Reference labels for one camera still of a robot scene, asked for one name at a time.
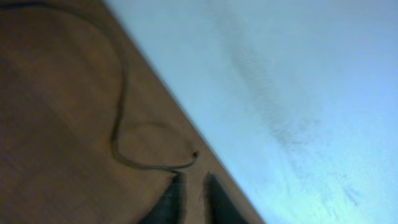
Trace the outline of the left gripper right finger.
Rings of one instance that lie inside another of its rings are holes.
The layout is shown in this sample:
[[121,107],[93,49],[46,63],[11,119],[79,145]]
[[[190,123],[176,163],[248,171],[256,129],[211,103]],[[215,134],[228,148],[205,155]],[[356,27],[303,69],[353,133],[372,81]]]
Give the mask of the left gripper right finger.
[[215,174],[207,174],[203,183],[206,217],[210,224],[248,224],[224,190]]

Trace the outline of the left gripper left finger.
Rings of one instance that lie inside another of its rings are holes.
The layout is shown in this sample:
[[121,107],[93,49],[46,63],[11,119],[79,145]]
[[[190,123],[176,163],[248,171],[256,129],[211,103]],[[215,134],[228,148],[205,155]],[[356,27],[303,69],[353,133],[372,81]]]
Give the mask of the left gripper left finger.
[[179,224],[185,218],[185,175],[176,172],[170,185],[138,224]]

